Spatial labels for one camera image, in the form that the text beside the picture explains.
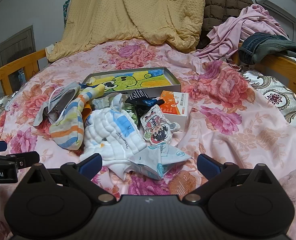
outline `white gauze cloth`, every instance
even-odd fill
[[[118,177],[125,179],[125,170],[131,165],[127,160],[147,147],[139,130],[130,117],[122,110],[122,94],[114,97],[110,107],[94,110],[85,122],[84,153],[80,161],[99,153],[103,166]]]

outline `orange and white box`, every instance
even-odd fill
[[[177,122],[180,125],[179,131],[185,130],[188,113],[188,93],[163,91],[160,99],[165,101],[160,109],[170,122]]]

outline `silver screw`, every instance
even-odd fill
[[[99,195],[98,199],[101,201],[101,202],[104,202],[104,203],[107,203],[107,202],[110,202],[113,200],[113,195],[110,195],[110,194],[101,194]]]
[[[197,195],[197,194],[194,194],[194,193],[191,193],[191,194],[188,194],[185,199],[189,202],[197,202],[201,199],[200,195]]]

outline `bed frame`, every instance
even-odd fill
[[[44,57],[46,57],[46,53],[45,49],[42,49],[0,67],[0,81],[3,93],[5,95],[13,93],[8,77],[11,73],[23,68],[28,81],[39,71],[37,60]],[[232,59],[236,64],[240,64],[237,52],[232,56]],[[289,79],[288,88],[296,94],[296,62],[282,56],[267,55],[260,64],[255,65],[255,68],[263,74],[265,74],[267,67],[287,77]]]

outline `brown quilted jacket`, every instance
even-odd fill
[[[252,4],[252,0],[206,0],[204,21],[197,49],[201,49],[209,43],[206,35],[213,26],[222,24],[229,17],[238,17],[243,8]]]

